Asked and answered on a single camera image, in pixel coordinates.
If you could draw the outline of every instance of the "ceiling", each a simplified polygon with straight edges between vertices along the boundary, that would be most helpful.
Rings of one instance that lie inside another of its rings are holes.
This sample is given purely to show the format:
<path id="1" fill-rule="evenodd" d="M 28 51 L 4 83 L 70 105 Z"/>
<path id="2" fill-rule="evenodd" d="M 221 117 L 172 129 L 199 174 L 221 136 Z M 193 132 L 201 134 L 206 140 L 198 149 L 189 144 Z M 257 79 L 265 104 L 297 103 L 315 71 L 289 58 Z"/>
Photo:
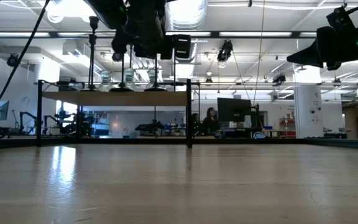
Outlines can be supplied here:
<path id="1" fill-rule="evenodd" d="M 266 6 L 281 7 L 314 7 L 314 6 L 340 6 L 342 1 L 311 1 L 295 0 L 281 1 L 269 0 L 265 2 Z M 357 1 L 348 1 L 348 5 L 357 6 Z M 202 30 L 212 31 L 315 31 L 322 26 L 328 26 L 326 16 L 333 9 L 318 10 L 279 10 L 265 8 L 261 6 L 263 1 L 253 1 L 252 7 L 247 7 L 247 1 L 227 1 L 227 0 L 209 0 L 206 20 Z M 1 1 L 0 4 L 0 31 L 31 31 L 40 12 L 40 3 L 37 1 Z M 351 14 L 353 23 L 358 26 L 358 13 Z M 40 27 L 41 31 L 89 31 L 89 25 L 80 17 L 65 17 L 59 23 L 52 23 L 45 16 Z M 99 23 L 98 31 L 107 31 L 108 29 Z M 313 42 L 313 39 L 232 39 L 234 54 L 227 61 L 224 68 L 218 68 L 216 61 L 216 52 L 221 47 L 225 39 L 200 38 L 197 57 L 193 64 L 195 69 L 191 76 L 194 82 L 204 82 L 207 72 L 213 82 L 271 82 L 272 78 L 282 72 L 286 75 L 287 81 L 292 81 L 293 64 L 286 62 L 286 57 L 298 50 L 304 49 Z M 24 46 L 25 39 L 0 39 L 0 48 Z M 110 39 L 98 39 L 95 51 L 96 63 L 103 69 L 112 70 L 117 79 L 121 73 L 121 63 L 114 63 L 111 60 L 112 49 Z M 72 45 L 83 51 L 88 45 L 87 39 L 35 39 L 32 42 L 33 47 L 39 47 L 45 52 L 50 53 L 63 64 L 64 70 L 61 76 L 75 77 L 78 80 L 87 80 L 88 72 L 84 65 L 70 63 L 67 61 L 67 52 L 64 46 Z M 0 50 L 0 54 L 8 55 L 9 52 Z M 162 68 L 162 78 L 165 81 L 172 80 L 173 70 L 172 61 L 158 61 Z M 329 72 L 321 69 L 321 79 L 324 82 L 330 82 L 334 77 L 341 77 L 342 82 L 358 82 L 358 74 L 351 75 L 358 71 L 358 63 L 344 64 L 335 72 Z M 216 86 L 206 86 L 206 88 L 216 88 Z M 241 89 L 243 86 L 224 85 L 222 89 Z M 349 91 L 356 87 L 347 87 Z"/>

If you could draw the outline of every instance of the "fluorescent light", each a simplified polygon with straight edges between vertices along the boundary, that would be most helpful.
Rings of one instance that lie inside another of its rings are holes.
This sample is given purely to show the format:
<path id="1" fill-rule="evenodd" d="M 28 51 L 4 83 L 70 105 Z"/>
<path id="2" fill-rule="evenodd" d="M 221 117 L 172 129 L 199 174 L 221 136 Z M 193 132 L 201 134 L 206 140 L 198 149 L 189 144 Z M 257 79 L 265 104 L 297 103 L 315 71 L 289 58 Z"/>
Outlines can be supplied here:
<path id="1" fill-rule="evenodd" d="M 30 37 L 31 32 L 0 32 L 0 37 Z M 34 37 L 49 37 L 47 32 L 36 32 Z"/>
<path id="2" fill-rule="evenodd" d="M 192 35 L 192 36 L 198 36 L 198 37 L 208 37 L 211 35 L 211 32 L 177 32 L 177 31 L 168 31 L 166 33 L 167 35 Z"/>
<path id="3" fill-rule="evenodd" d="M 220 37 L 254 37 L 260 36 L 261 32 L 220 32 Z M 263 32 L 262 37 L 289 37 L 291 32 Z"/>
<path id="4" fill-rule="evenodd" d="M 91 32 L 59 32 L 57 33 L 60 37 L 75 37 L 91 34 Z"/>
<path id="5" fill-rule="evenodd" d="M 316 32 L 302 32 L 299 36 L 300 37 L 316 37 L 317 33 Z"/>

